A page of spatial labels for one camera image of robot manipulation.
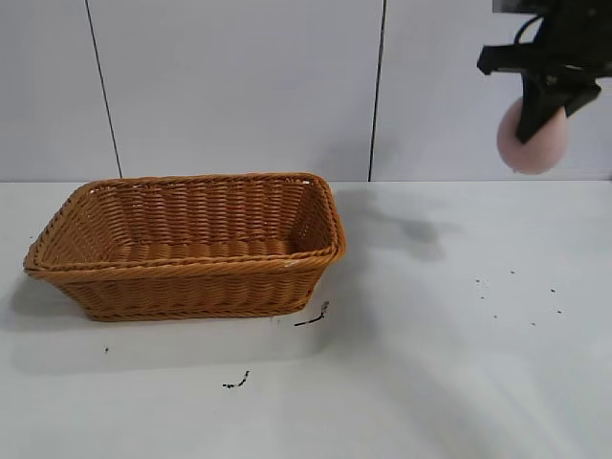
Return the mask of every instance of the black robotic arm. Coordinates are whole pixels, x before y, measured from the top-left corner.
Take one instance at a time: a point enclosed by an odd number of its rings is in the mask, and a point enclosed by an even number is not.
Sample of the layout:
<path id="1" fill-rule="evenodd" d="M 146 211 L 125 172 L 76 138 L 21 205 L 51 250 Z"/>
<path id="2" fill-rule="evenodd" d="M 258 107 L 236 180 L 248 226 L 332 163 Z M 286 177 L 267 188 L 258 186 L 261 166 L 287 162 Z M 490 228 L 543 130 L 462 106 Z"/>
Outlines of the black robotic arm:
<path id="1" fill-rule="evenodd" d="M 612 0 L 493 0 L 496 12 L 537 14 L 511 45 L 485 46 L 485 74 L 517 73 L 523 107 L 516 136 L 527 142 L 561 108 L 571 116 L 601 92 L 596 80 L 612 77 Z M 540 21 L 531 43 L 527 27 Z"/>

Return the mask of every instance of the woven basket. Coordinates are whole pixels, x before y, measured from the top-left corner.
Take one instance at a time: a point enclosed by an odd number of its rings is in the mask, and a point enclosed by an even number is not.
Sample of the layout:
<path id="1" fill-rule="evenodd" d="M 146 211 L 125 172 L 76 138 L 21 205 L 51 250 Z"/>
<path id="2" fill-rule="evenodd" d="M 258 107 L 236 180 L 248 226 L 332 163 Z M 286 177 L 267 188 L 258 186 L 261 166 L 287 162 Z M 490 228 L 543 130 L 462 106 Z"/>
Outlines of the woven basket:
<path id="1" fill-rule="evenodd" d="M 344 250 L 311 174 L 108 180 L 73 193 L 24 267 L 94 320 L 263 317 L 302 309 Z"/>

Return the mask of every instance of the black debris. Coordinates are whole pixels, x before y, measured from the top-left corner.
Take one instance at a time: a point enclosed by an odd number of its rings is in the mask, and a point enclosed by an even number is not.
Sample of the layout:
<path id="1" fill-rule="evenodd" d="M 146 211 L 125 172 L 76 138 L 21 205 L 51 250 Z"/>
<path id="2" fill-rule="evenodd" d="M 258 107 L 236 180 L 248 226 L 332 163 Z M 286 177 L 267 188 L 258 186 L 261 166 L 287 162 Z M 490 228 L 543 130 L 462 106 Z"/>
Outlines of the black debris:
<path id="1" fill-rule="evenodd" d="M 317 317 L 315 318 L 311 318 L 310 320 L 306 320 L 305 322 L 298 322 L 298 323 L 294 323 L 294 327 L 299 327 L 301 325 L 306 325 L 309 323 L 315 323 L 318 322 L 319 320 L 321 320 L 322 318 L 325 317 L 325 313 L 327 313 L 327 307 L 329 306 L 329 301 L 325 301 L 322 305 L 321 305 L 321 314 L 319 314 Z"/>
<path id="2" fill-rule="evenodd" d="M 249 373 L 251 373 L 251 371 L 247 370 L 247 372 L 245 373 L 245 376 L 242 378 L 242 381 L 239 382 L 238 384 L 223 384 L 223 386 L 226 387 L 227 389 L 233 389 L 234 387 L 242 387 L 244 383 L 247 381 L 247 378 L 249 377 Z"/>

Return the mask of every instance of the black cable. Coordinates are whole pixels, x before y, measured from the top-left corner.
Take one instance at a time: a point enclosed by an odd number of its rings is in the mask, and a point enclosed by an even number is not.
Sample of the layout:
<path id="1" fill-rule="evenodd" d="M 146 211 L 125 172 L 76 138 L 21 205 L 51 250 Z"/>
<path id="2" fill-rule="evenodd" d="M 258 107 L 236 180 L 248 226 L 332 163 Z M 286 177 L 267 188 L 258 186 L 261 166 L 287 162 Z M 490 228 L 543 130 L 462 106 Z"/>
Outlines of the black cable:
<path id="1" fill-rule="evenodd" d="M 532 17 L 529 21 L 523 24 L 523 27 L 521 27 L 518 30 L 518 32 L 516 33 L 516 36 L 514 37 L 514 44 L 515 45 L 520 44 L 520 39 L 523 37 L 523 34 L 527 31 L 527 29 L 529 29 L 535 22 L 539 21 L 543 17 L 544 17 L 543 14 L 539 14 L 535 17 Z"/>

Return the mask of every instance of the panel seam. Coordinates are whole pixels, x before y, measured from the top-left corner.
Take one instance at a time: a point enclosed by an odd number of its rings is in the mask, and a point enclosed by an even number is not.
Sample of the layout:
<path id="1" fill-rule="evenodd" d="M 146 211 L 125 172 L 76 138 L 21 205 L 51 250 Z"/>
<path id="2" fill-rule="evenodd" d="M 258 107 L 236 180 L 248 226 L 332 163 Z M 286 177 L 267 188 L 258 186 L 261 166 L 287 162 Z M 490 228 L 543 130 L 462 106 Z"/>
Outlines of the panel seam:
<path id="1" fill-rule="evenodd" d="M 102 88 L 102 98 L 104 100 L 104 107 L 106 109 L 106 118 L 108 119 L 108 127 L 111 133 L 111 141 L 113 143 L 113 150 L 115 151 L 115 161 L 117 162 L 117 171 L 119 172 L 120 178 L 123 178 L 123 171 L 121 170 L 119 150 L 117 149 L 117 138 L 115 137 L 115 129 L 113 127 L 113 118 L 111 117 L 111 110 L 108 104 L 108 96 L 106 94 L 106 84 L 104 82 L 104 73 L 102 72 L 102 66 L 99 62 L 98 43 L 96 41 L 96 34 L 94 33 L 94 21 L 92 20 L 92 12 L 89 8 L 89 0 L 85 0 L 85 10 L 87 10 L 87 20 L 89 21 L 89 30 L 92 35 L 92 44 L 94 45 L 94 55 L 96 56 L 96 63 L 98 64 L 99 83 Z"/>
<path id="2" fill-rule="evenodd" d="M 386 7 L 387 0 L 382 0 L 382 17 L 381 17 L 381 38 L 379 41 L 379 59 L 376 69 L 376 87 L 374 90 L 374 113 L 372 115 L 372 135 L 370 137 L 370 164 L 367 171 L 367 181 L 372 182 L 372 173 L 374 169 L 374 149 L 376 147 L 376 129 L 379 115 L 379 96 L 381 92 L 381 74 L 383 72 L 383 55 L 384 55 L 384 33 L 386 27 Z"/>

